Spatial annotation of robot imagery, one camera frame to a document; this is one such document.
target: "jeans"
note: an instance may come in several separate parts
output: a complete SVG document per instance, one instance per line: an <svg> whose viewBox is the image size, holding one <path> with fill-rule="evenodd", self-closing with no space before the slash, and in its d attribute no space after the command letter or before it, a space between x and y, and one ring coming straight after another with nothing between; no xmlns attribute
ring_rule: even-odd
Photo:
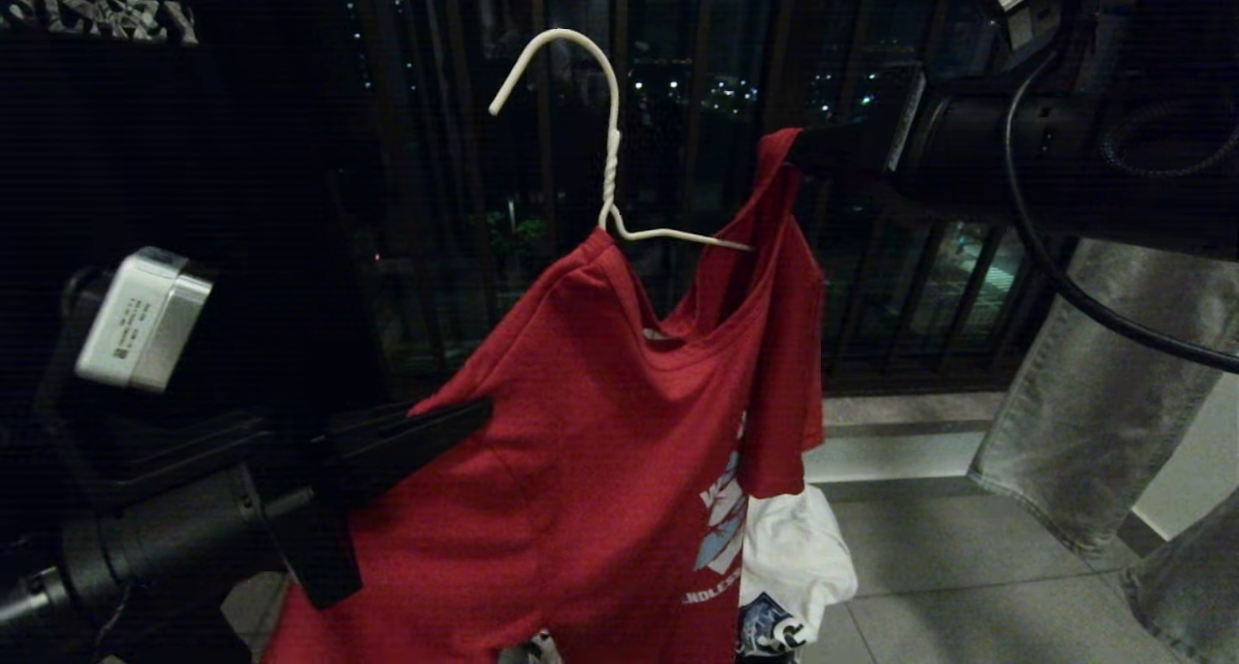
<svg viewBox="0 0 1239 664"><path fill-rule="evenodd" d="M1084 240L1070 273L1085 292L1139 323L1239 349L1235 264ZM969 476L1021 502L1077 554L1097 556L1219 378L1054 299ZM1239 502L1230 497L1124 576L1146 628L1201 662L1239 664L1237 528Z"/></svg>

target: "white wire hanger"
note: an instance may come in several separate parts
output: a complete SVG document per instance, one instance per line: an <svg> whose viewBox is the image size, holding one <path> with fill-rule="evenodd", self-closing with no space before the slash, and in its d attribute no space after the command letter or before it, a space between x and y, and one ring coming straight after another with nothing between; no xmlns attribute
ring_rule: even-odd
<svg viewBox="0 0 1239 664"><path fill-rule="evenodd" d="M598 211L598 228L602 228L603 232L607 230L607 214L611 214L616 219L616 230L626 240L638 242L667 237L667 239L700 242L705 245L720 245L720 248L752 250L752 245L726 242L716 239L716 237L703 237L700 233L678 232L675 228L650 228L647 232L629 232L628 228L624 228L623 217L620 214L620 208L616 207L616 166L620 162L620 83L616 82L615 68L611 68L611 61L607 61L607 56L598 50L598 46L591 38L577 33L576 30L550 28L539 33L538 37L532 38L527 43L525 50L520 52L517 63L512 66L512 72L508 73L507 81L503 82L499 92L491 100L491 105L487 108L488 111L496 114L496 116L499 114L499 109L503 109L503 104L508 102L508 95L512 95L512 89L517 87L520 74L525 73L529 61L534 58L534 55L536 55L544 43L554 41L554 38L566 38L566 41L576 42L579 46L585 47L598 61L598 64L602 66L602 73L606 73L607 78L607 87L611 89L611 114L607 118L607 161L602 170L602 211ZM551 197L546 197L546 201L551 201Z"/></svg>

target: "red t-shirt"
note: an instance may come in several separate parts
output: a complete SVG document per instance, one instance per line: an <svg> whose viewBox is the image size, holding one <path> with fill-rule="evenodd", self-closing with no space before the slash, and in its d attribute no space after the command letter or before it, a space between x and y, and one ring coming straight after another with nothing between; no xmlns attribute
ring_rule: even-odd
<svg viewBox="0 0 1239 664"><path fill-rule="evenodd" d="M797 130L659 321L597 228L413 413L486 427L351 519L364 588L294 587L266 664L493 664L548 629L566 662L731 664L745 496L803 488L821 439L823 276L790 206Z"/></svg>

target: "hanger hook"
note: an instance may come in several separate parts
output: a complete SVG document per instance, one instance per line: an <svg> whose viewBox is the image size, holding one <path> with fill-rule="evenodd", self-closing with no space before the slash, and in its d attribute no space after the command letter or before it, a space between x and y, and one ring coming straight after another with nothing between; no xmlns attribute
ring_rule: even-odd
<svg viewBox="0 0 1239 664"><path fill-rule="evenodd" d="M603 55L600 47L591 38L577 33L576 30L553 28L539 33L520 52L517 63L512 66L512 72L508 73L508 78L499 87L499 92L494 94L494 99L491 100L491 105L487 109L493 116L494 114L499 114L499 109L503 109L503 104L508 102L508 95L512 95L512 89L520 81L520 74L525 73L529 61L534 58L534 55L541 50L544 43L554 41L554 38L566 38L566 41L576 42L579 46L585 47L598 61L598 64L602 66L602 73L607 78L607 88L611 90L611 116L607 118L607 161L602 170L602 211L598 213L598 228L606 230L607 214L615 214L616 219L620 219L620 209L615 208L616 166L620 165L620 82L616 81L611 61L607 61L607 56ZM546 197L546 202L553 201L553 197Z"/></svg>

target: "white sensor box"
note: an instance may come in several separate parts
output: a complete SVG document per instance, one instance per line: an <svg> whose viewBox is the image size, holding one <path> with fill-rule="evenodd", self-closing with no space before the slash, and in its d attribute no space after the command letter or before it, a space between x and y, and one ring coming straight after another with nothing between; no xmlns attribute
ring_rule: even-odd
<svg viewBox="0 0 1239 664"><path fill-rule="evenodd" d="M211 281L186 273L188 263L157 248L120 263L78 354L79 377L146 391L167 388L211 296Z"/></svg>

